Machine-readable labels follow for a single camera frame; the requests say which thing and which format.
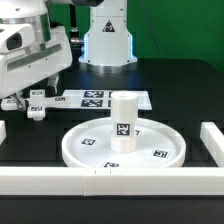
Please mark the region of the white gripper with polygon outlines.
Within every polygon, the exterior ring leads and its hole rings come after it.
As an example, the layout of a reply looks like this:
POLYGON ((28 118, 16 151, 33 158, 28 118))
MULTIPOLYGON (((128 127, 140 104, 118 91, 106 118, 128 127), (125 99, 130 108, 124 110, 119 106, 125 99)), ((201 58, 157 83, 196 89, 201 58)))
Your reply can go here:
POLYGON ((18 49, 0 54, 0 99, 10 96, 19 111, 26 110, 26 103, 20 90, 29 87, 47 77, 47 96, 57 94, 58 72, 72 63, 70 44, 63 26, 50 31, 51 40, 43 50, 28 53, 27 49, 18 49))

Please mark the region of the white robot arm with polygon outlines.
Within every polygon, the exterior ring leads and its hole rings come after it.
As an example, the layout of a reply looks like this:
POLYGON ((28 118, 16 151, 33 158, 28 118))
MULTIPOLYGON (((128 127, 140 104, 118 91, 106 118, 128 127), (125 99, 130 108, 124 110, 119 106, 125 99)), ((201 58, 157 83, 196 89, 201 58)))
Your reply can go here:
POLYGON ((50 4, 90 8, 90 28, 84 35, 79 62, 99 71, 121 69, 137 58, 127 30, 127 0, 0 0, 0 99, 12 97, 26 108, 20 92, 72 63, 65 28, 50 26, 50 4))

